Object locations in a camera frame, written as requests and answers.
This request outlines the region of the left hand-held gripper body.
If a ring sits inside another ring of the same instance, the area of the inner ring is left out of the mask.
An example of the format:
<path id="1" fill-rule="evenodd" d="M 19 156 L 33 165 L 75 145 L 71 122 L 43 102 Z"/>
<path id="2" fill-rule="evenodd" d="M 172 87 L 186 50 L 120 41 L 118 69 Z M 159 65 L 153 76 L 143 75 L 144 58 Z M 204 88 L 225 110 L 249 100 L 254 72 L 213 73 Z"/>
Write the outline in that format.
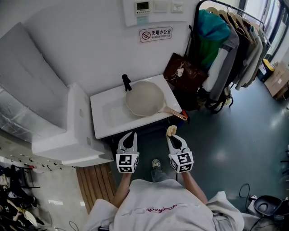
<path id="1" fill-rule="evenodd" d="M 139 152 L 118 149 L 116 153 L 117 169 L 120 173 L 134 173 L 139 162 Z"/>

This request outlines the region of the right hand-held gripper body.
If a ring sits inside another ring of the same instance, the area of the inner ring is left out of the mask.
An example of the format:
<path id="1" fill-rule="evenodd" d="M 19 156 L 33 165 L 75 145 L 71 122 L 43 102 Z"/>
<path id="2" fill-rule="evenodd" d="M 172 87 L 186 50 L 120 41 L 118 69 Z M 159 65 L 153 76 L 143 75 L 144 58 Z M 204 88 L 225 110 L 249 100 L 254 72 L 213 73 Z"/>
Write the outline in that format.
<path id="1" fill-rule="evenodd" d="M 189 148 L 169 154 L 170 164 L 176 173 L 184 173 L 192 170 L 194 160 Z"/>

